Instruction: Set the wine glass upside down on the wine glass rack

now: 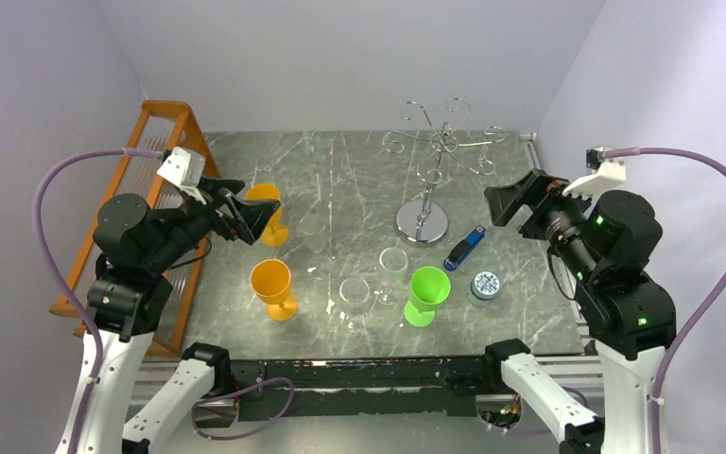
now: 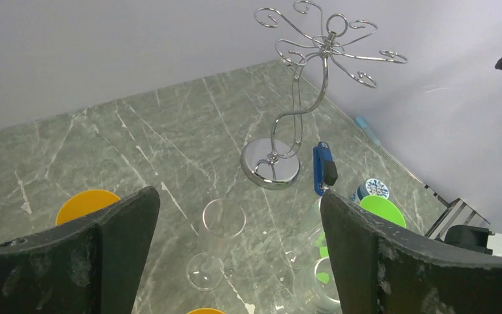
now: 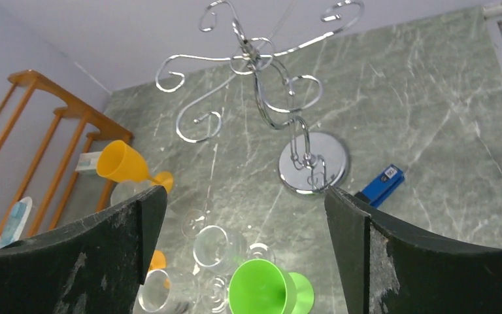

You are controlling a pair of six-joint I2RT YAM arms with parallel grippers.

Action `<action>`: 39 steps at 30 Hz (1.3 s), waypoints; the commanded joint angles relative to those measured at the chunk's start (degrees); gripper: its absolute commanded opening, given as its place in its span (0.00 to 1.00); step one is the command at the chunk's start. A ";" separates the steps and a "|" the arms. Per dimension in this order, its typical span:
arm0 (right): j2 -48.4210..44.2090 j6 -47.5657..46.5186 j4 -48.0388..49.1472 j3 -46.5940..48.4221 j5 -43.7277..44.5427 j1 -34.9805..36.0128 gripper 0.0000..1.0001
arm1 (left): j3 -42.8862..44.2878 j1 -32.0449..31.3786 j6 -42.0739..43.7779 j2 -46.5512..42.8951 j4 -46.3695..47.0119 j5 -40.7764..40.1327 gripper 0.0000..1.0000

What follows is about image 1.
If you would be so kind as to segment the clear wine glass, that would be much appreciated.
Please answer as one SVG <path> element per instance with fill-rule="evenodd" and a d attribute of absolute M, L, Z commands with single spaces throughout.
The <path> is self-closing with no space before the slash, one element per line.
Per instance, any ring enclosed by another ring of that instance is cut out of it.
<path fill-rule="evenodd" d="M 303 244 L 309 251 L 307 273 L 316 280 L 325 280 L 333 269 L 328 253 L 330 236 L 325 219 L 317 213 L 307 213 L 300 221 Z"/>
<path fill-rule="evenodd" d="M 398 247 L 384 249 L 377 262 L 377 302 L 383 306 L 403 303 L 407 297 L 408 256 Z"/>
<path fill-rule="evenodd" d="M 350 333 L 362 333 L 366 328 L 367 316 L 371 309 L 371 290 L 368 282 L 361 276 L 348 277 L 341 282 L 338 294 L 341 300 L 342 326 Z"/>

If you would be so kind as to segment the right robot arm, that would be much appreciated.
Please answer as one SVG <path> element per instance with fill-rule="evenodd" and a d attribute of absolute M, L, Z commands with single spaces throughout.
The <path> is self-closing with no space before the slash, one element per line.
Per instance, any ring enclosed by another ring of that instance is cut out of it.
<path fill-rule="evenodd" d="M 613 189 L 590 201 L 571 183 L 534 169 L 484 192 L 495 226 L 530 210 L 520 235 L 543 241 L 575 277 L 575 302 L 594 339 L 604 411 L 575 400 L 517 339 L 487 346 L 481 377 L 510 389 L 546 424 L 562 453 L 649 453 L 655 370 L 676 336 L 676 309 L 646 272 L 663 230 L 640 195 Z"/>

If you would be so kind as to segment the green plastic wine glass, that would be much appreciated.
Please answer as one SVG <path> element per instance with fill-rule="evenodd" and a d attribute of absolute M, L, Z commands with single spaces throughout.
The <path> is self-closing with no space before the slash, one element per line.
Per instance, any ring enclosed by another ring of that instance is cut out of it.
<path fill-rule="evenodd" d="M 432 324 L 450 291 L 451 283 L 444 270 L 431 266 L 415 270 L 403 310 L 407 322 L 419 328 Z"/>

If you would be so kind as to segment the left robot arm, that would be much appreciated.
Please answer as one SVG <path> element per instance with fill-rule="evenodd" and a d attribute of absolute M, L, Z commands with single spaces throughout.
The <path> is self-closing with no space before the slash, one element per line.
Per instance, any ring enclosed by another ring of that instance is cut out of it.
<path fill-rule="evenodd" d="M 156 453 L 199 399 L 232 388 L 228 351 L 196 343 L 163 387 L 129 415 L 136 378 L 173 290 L 167 271 L 209 234 L 255 243 L 280 208 L 274 197 L 239 198 L 243 186 L 204 178 L 205 201 L 189 196 L 176 208 L 154 209 L 144 197 L 124 193 L 101 206 L 82 370 L 59 452 Z"/>

